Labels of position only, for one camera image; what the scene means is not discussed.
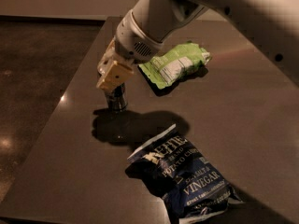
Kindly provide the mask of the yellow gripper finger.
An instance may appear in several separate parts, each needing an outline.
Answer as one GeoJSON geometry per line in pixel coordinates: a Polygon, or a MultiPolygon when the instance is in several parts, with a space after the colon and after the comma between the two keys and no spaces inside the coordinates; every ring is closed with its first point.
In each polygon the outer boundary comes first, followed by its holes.
{"type": "Polygon", "coordinates": [[[106,51],[104,52],[100,62],[97,65],[97,72],[99,76],[103,76],[107,73],[111,63],[113,62],[113,57],[115,54],[115,39],[112,39],[107,46],[106,51]]]}
{"type": "Polygon", "coordinates": [[[96,87],[105,92],[113,92],[134,74],[131,62],[121,63],[115,60],[100,62],[97,71],[99,79],[96,87]]]}

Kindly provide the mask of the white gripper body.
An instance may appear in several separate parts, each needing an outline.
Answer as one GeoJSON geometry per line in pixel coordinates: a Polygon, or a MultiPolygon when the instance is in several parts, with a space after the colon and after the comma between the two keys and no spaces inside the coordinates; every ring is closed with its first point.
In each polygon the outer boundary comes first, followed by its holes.
{"type": "Polygon", "coordinates": [[[134,59],[137,63],[150,61],[163,46],[141,30],[132,10],[119,23],[114,40],[116,52],[125,59],[134,59]]]}

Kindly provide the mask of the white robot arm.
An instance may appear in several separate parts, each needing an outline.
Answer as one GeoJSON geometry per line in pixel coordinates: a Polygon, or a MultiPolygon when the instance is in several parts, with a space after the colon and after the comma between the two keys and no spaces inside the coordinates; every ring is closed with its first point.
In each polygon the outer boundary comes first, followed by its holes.
{"type": "Polygon", "coordinates": [[[97,87],[112,92],[177,29],[208,9],[230,22],[293,82],[299,78],[299,0],[139,0],[98,64],[97,87]]]}

